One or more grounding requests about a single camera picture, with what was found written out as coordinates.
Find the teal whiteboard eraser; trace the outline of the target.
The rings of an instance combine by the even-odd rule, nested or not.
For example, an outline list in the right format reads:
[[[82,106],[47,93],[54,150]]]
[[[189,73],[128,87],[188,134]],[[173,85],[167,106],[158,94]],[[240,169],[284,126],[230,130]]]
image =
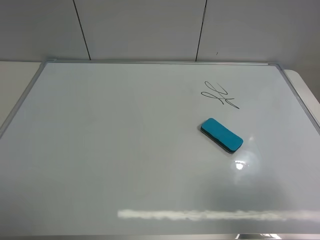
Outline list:
[[[243,139],[227,129],[214,118],[208,118],[200,125],[200,130],[226,152],[233,154],[243,144]]]

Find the black marker scribble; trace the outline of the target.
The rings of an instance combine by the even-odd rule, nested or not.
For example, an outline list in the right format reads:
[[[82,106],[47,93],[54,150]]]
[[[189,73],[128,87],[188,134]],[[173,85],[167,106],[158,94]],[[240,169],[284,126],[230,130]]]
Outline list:
[[[217,83],[220,90],[217,90],[217,88],[215,88],[209,81],[205,81],[204,84],[210,91],[202,91],[200,93],[201,95],[210,99],[218,100],[222,105],[228,104],[233,108],[236,108],[238,110],[240,109],[237,105],[232,103],[232,100],[234,100],[234,98],[229,97],[228,92],[220,84]]]

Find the white whiteboard with aluminium frame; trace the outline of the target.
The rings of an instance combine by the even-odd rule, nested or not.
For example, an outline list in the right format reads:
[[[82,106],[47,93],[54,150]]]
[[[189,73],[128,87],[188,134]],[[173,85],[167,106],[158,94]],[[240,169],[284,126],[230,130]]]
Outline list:
[[[277,64],[49,60],[1,126],[1,237],[240,234],[320,236],[320,125]]]

